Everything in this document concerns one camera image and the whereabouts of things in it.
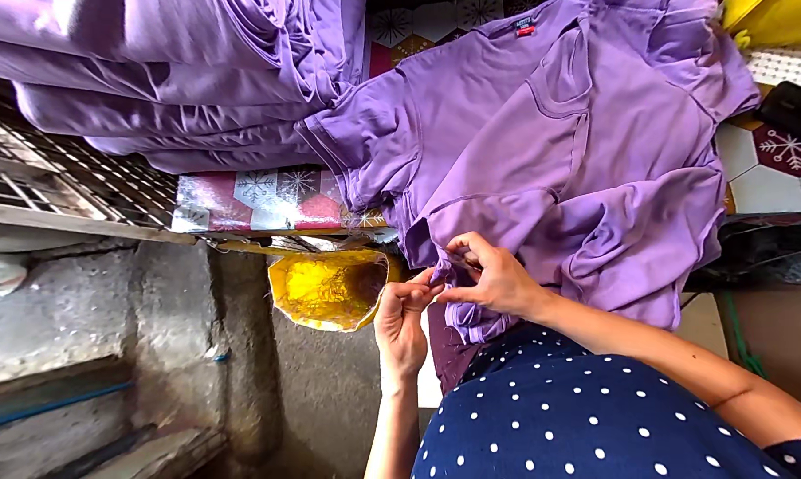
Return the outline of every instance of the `navy polka dot shirt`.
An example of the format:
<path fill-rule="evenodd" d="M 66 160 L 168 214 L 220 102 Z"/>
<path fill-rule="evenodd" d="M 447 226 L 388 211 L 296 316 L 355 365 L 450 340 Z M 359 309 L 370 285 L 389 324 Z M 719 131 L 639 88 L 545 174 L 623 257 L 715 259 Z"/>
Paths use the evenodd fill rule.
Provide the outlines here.
<path fill-rule="evenodd" d="M 650 366 L 532 325 L 475 357 L 412 476 L 801 479 L 801 441 L 761 450 Z"/>

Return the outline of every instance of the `blue pipe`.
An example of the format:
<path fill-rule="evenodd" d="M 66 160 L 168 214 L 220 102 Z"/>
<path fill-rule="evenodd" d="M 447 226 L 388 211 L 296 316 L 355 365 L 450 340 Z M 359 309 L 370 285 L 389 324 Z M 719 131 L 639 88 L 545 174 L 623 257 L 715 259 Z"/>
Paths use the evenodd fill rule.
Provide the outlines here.
<path fill-rule="evenodd" d="M 70 397 L 63 400 L 56 400 L 55 402 L 49 402 L 47 404 L 44 404 L 43 406 L 37 406 L 36 408 L 26 409 L 20 412 L 14 412 L 12 414 L 0 417 L 0 426 L 7 423 L 12 423 L 13 421 L 18 421 L 19 419 L 31 418 L 33 416 L 42 414 L 43 412 L 54 411 L 54 409 L 65 408 L 66 406 L 75 404 L 76 402 L 83 402 L 85 400 L 90 400 L 96 397 L 105 396 L 120 391 L 122 389 L 128 389 L 131 385 L 132 385 L 131 382 L 122 383 L 120 385 L 113 385 L 105 389 L 91 391 L 89 393 L 85 393 L 75 397 Z"/>

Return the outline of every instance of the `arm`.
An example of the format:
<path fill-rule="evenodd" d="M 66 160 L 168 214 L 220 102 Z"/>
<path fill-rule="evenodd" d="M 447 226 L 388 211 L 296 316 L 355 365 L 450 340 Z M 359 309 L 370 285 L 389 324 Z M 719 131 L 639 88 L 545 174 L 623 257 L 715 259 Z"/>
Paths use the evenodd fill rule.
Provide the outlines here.
<path fill-rule="evenodd" d="M 427 287 L 433 268 L 380 295 L 374 334 L 380 349 L 383 399 L 365 479 L 406 478 L 418 450 L 418 371 L 427 357 L 421 313 L 443 287 Z"/>
<path fill-rule="evenodd" d="M 801 404 L 743 368 L 670 332 L 578 304 L 537 285 L 509 251 L 477 233 L 447 249 L 480 265 L 476 287 L 453 288 L 438 301 L 477 302 L 562 332 L 596 354 L 633 357 L 672 377 L 759 448 L 801 439 Z"/>
<path fill-rule="evenodd" d="M 409 477 L 418 450 L 418 384 L 383 389 L 365 479 Z"/>

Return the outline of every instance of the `hand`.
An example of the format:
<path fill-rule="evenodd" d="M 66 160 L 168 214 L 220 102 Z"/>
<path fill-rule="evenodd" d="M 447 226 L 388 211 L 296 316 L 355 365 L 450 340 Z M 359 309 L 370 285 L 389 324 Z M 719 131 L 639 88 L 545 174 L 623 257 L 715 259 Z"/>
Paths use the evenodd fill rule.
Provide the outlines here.
<path fill-rule="evenodd" d="M 427 286 L 432 275 L 433 268 L 429 267 L 406 283 L 388 283 L 380 295 L 374 334 L 390 386 L 415 382 L 427 358 L 421 313 L 445 289 L 445 285 Z"/>
<path fill-rule="evenodd" d="M 474 231 L 456 236 L 445 250 L 463 257 L 477 285 L 445 290 L 436 297 L 438 302 L 474 302 L 529 318 L 543 300 L 556 296 L 538 285 L 509 250 L 490 245 Z"/>

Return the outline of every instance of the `clothing label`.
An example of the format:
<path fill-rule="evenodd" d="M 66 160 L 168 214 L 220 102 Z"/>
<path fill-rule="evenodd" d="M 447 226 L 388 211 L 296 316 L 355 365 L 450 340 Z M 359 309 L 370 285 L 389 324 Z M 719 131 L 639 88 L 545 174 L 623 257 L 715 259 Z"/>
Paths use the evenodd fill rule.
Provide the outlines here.
<path fill-rule="evenodd" d="M 531 21 L 531 17 L 525 17 L 514 21 L 513 28 L 515 28 L 516 37 L 524 37 L 525 35 L 534 33 L 534 24 Z"/>

